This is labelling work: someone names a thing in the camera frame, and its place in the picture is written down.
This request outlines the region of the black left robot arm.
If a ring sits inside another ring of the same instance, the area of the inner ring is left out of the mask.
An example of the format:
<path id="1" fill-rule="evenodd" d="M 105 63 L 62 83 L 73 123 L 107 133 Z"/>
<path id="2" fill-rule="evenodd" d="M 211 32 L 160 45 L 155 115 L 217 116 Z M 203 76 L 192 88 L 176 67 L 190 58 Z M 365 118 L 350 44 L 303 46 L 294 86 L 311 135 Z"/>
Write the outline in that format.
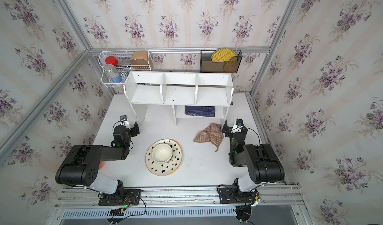
<path id="1" fill-rule="evenodd" d="M 114 140 L 110 146 L 74 145 L 58 168 L 55 181 L 71 187 L 83 186 L 104 195 L 122 196 L 123 182 L 99 172 L 100 163 L 125 160 L 134 147 L 132 137 L 139 134 L 137 122 L 128 128 L 121 121 L 120 125 L 113 126 Z"/>

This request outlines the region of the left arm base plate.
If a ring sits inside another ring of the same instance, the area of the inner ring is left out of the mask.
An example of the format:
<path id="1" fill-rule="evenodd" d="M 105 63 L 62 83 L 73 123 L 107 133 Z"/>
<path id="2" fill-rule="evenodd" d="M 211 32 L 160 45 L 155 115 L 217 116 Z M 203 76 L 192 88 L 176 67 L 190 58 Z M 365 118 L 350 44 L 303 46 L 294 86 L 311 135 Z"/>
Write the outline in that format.
<path id="1" fill-rule="evenodd" d="M 136 206 L 139 204 L 142 190 L 127 189 L 123 195 L 99 194 L 98 206 Z"/>

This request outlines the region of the orange striped cloth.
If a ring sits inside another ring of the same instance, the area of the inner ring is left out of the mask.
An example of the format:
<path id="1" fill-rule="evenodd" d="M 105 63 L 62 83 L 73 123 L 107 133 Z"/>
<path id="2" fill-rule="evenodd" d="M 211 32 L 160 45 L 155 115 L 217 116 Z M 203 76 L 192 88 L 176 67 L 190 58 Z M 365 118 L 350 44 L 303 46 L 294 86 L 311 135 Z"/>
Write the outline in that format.
<path id="1" fill-rule="evenodd" d="M 207 128 L 200 132 L 195 138 L 195 143 L 211 143 L 216 147 L 215 152 L 219 150 L 219 147 L 223 140 L 223 133 L 220 125 L 211 123 Z"/>

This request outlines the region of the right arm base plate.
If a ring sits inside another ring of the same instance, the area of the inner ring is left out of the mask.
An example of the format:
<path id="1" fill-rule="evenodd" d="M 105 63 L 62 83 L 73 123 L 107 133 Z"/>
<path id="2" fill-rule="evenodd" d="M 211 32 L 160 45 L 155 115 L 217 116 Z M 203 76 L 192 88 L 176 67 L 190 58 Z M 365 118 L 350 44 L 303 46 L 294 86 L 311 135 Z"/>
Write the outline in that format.
<path id="1" fill-rule="evenodd" d="M 259 200 L 259 192 L 257 190 L 250 192 L 241 192 L 237 187 L 219 185 L 216 188 L 219 202 L 221 204 L 254 204 Z"/>

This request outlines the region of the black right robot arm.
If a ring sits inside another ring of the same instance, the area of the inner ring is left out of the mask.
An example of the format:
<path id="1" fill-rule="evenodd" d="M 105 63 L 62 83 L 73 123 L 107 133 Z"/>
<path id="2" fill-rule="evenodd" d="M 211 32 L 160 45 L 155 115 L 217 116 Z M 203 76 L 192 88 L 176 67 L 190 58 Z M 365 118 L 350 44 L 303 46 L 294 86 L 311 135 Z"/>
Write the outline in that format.
<path id="1" fill-rule="evenodd" d="M 237 119 L 232 127 L 226 121 L 221 130 L 229 138 L 230 165 L 248 170 L 247 174 L 234 180 L 232 188 L 235 195 L 250 193 L 263 184 L 285 179 L 284 168 L 270 144 L 262 144 L 261 141 L 256 145 L 245 143 L 249 130 L 241 119 Z"/>

